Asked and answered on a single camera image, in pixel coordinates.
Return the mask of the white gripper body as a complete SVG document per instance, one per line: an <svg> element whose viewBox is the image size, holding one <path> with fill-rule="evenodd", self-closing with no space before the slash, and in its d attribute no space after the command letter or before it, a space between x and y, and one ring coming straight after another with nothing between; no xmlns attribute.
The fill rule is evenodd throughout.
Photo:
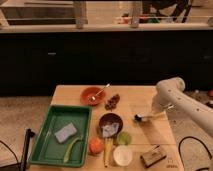
<svg viewBox="0 0 213 171"><path fill-rule="evenodd" d="M161 97L159 94L156 94L152 98L151 111L153 114L161 113L167 109L172 108L173 105Z"/></svg>

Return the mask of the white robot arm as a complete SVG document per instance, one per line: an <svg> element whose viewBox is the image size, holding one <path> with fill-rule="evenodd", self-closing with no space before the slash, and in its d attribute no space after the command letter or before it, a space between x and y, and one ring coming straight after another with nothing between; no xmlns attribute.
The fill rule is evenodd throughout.
<svg viewBox="0 0 213 171"><path fill-rule="evenodd" d="M184 89L185 82L180 77L159 81L152 100L153 112L159 113L174 105L213 138L213 109L185 95Z"/></svg>

